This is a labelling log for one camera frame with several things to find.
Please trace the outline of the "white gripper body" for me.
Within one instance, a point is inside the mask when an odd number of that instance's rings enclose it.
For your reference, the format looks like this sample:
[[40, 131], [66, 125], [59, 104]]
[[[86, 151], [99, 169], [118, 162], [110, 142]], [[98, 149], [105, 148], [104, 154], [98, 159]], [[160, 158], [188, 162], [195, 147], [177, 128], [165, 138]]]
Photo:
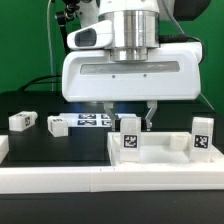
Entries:
[[199, 42], [163, 43], [157, 48], [110, 47], [112, 22], [72, 32], [64, 60], [62, 94], [69, 102], [191, 100], [201, 92]]

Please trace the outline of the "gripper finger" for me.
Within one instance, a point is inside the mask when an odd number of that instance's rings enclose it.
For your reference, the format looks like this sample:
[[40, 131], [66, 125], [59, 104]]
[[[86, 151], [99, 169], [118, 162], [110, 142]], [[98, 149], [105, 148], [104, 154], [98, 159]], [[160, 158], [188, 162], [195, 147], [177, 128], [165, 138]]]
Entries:
[[157, 110], [157, 102], [156, 101], [148, 101], [147, 102], [148, 112], [145, 116], [146, 128], [150, 130], [152, 127], [151, 119], [153, 118], [156, 110]]
[[111, 120], [112, 130], [116, 128], [116, 115], [113, 111], [114, 103], [113, 102], [105, 102], [104, 103], [104, 111], [109, 116]]

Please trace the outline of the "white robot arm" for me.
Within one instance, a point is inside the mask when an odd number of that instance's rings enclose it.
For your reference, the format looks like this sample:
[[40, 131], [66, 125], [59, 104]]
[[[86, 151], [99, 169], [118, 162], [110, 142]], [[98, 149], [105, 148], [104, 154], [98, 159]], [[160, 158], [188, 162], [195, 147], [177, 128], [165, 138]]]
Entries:
[[81, 28], [64, 37], [62, 94], [69, 102], [102, 102], [118, 129], [113, 104], [145, 101], [144, 129], [161, 100], [192, 100], [201, 93], [201, 40], [184, 31], [161, 35], [159, 22], [193, 20], [210, 0], [62, 0], [60, 25], [78, 18]]

